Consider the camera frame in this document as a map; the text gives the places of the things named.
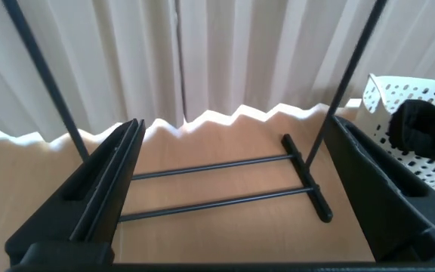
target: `laundry basket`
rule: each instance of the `laundry basket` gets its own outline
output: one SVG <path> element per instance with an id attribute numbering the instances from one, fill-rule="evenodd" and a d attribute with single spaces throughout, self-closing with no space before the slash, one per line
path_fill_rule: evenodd
<path id="1" fill-rule="evenodd" d="M 435 105 L 435 80 L 369 75 L 355 125 L 422 181 L 435 188 L 435 161 L 413 152 L 400 151 L 389 143 L 387 130 L 390 118 L 406 99 L 425 100 Z"/>

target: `white curtain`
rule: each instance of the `white curtain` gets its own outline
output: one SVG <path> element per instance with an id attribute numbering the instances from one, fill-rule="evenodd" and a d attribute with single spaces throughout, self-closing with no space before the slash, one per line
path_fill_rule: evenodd
<path id="1" fill-rule="evenodd" d="M 241 104 L 328 103 L 373 0 L 19 0 L 76 124 L 174 126 Z M 350 83 L 435 79 L 435 0 L 390 0 Z M 0 2 L 0 130 L 66 130 Z"/>

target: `curtain fold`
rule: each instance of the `curtain fold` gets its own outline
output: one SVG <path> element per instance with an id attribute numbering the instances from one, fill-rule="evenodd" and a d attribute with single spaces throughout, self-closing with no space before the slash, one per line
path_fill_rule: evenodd
<path id="1" fill-rule="evenodd" d="M 329 103 L 374 0 L 19 0 L 79 128 L 206 110 Z M 435 79 L 435 1 L 390 0 L 344 102 L 367 75 Z M 0 2 L 0 130 L 66 132 Z"/>

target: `black metal rod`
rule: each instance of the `black metal rod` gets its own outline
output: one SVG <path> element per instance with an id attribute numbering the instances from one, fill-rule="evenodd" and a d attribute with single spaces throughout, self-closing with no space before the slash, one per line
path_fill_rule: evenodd
<path id="1" fill-rule="evenodd" d="M 350 82 L 353 72 L 355 71 L 356 66 L 360 61 L 360 58 L 362 57 L 362 54 L 367 46 L 367 42 L 369 41 L 370 37 L 372 36 L 372 33 L 374 32 L 375 25 L 377 24 L 378 19 L 381 16 L 386 3 L 387 0 L 375 1 L 372 12 L 369 15 L 365 27 L 363 28 L 362 35 L 360 35 L 359 41 L 357 42 L 355 50 L 352 53 L 352 57 L 350 58 L 350 61 L 347 65 L 347 69 L 345 70 L 344 76 L 342 77 L 340 84 L 338 85 L 337 92 L 335 93 L 332 103 L 330 104 L 329 111 L 326 113 L 325 120 L 323 120 L 322 127 L 320 128 L 318 135 L 315 138 L 315 142 L 313 143 L 313 146 L 310 150 L 310 153 L 308 154 L 307 162 L 306 162 L 307 168 L 310 168 L 311 163 L 315 158 L 316 153 L 318 152 L 320 144 L 323 141 L 323 136 L 327 129 L 329 120 L 337 111 L 338 105 L 340 104 L 340 101 L 344 96 L 345 91 L 347 90 L 348 83 Z"/>
<path id="2" fill-rule="evenodd" d="M 298 177 L 300 177 L 303 186 L 313 188 L 313 190 L 308 192 L 308 197 L 310 197 L 310 201 L 313 204 L 318 217 L 323 222 L 329 223 L 333 218 L 332 210 L 326 202 L 325 197 L 323 197 L 319 185 L 316 184 L 309 169 L 305 166 L 305 162 L 301 158 L 301 154 L 298 152 L 295 143 L 293 143 L 292 137 L 289 134 L 285 134 L 281 143 L 286 149 L 286 152 L 293 155 L 292 164 Z"/>
<path id="3" fill-rule="evenodd" d="M 288 196 L 296 193 L 306 193 L 306 192 L 310 192 L 311 190 L 313 189 L 310 187 L 301 187 L 295 189 L 280 190 L 272 193 L 262 193 L 254 196 L 244 196 L 244 197 L 238 197 L 234 199 L 219 200 L 219 201 L 207 202 L 202 204 L 182 206 L 177 208 L 161 209 L 161 210 L 151 211 L 151 212 L 141 212 L 133 215 L 122 215 L 120 216 L 119 222 L 133 221 L 133 220 L 151 218 L 151 217 L 157 217 L 163 215 L 173 215 L 181 212 L 192 212 L 200 209 L 210 209 L 210 208 L 216 208 L 216 207 L 227 206 L 232 204 L 269 199 L 278 196 Z"/>
<path id="4" fill-rule="evenodd" d="M 16 0 L 2 0 L 3 5 L 6 8 L 9 16 L 11 17 L 16 30 L 20 34 L 26 49 L 38 70 L 39 76 L 42 78 L 45 84 L 48 94 L 50 95 L 55 107 L 60 114 L 63 124 L 69 132 L 69 136 L 72 138 L 73 143 L 75 143 L 76 149 L 78 150 L 82 160 L 88 158 L 88 151 L 83 143 L 82 137 L 76 128 L 75 122 L 73 121 L 72 115 L 68 110 L 68 106 L 60 93 L 60 89 L 57 83 L 54 81 L 53 75 L 51 74 L 48 64 L 46 63 L 43 55 L 36 43 L 35 37 L 33 36 L 31 29 L 26 22 L 26 18 L 21 11 L 20 6 Z"/>
<path id="5" fill-rule="evenodd" d="M 144 174 L 133 176 L 132 180 L 136 181 L 145 178 L 157 178 L 157 177 L 165 177 L 169 175 L 180 175 L 180 174 L 186 174 L 192 172 L 200 172 L 206 170 L 233 167 L 233 166 L 250 165 L 250 164 L 261 163 L 261 162 L 273 162 L 281 159 L 291 159 L 291 158 L 293 158 L 293 155 L 287 154 L 287 155 L 278 155 L 278 156 L 267 156 L 267 157 L 257 158 L 257 159 L 244 159 L 244 160 L 234 161 L 234 162 L 222 162 L 222 163 L 217 163 L 212 165 L 202 165 L 202 166 L 194 166 L 188 168 L 165 170 L 160 172 L 144 173 Z"/>

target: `floor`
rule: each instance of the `floor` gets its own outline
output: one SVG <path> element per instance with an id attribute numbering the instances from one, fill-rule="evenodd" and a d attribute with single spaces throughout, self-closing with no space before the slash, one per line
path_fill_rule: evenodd
<path id="1" fill-rule="evenodd" d="M 283 154 L 285 133 L 307 155 L 326 109 L 283 107 L 264 122 L 240 115 L 232 125 L 191 123 L 179 136 L 154 125 L 135 173 Z M 354 117 L 353 110 L 341 114 Z M 80 163 L 67 136 L 59 143 L 55 150 L 44 142 L 0 141 L 0 270 L 9 263 L 5 240 Z M 97 146 L 89 138 L 86 144 L 90 151 Z M 115 262 L 373 261 L 325 145 L 311 171 L 334 212 L 329 224 L 318 219 L 303 194 L 148 218 L 119 224 Z M 133 181 L 122 214 L 300 184 L 288 161 Z"/>

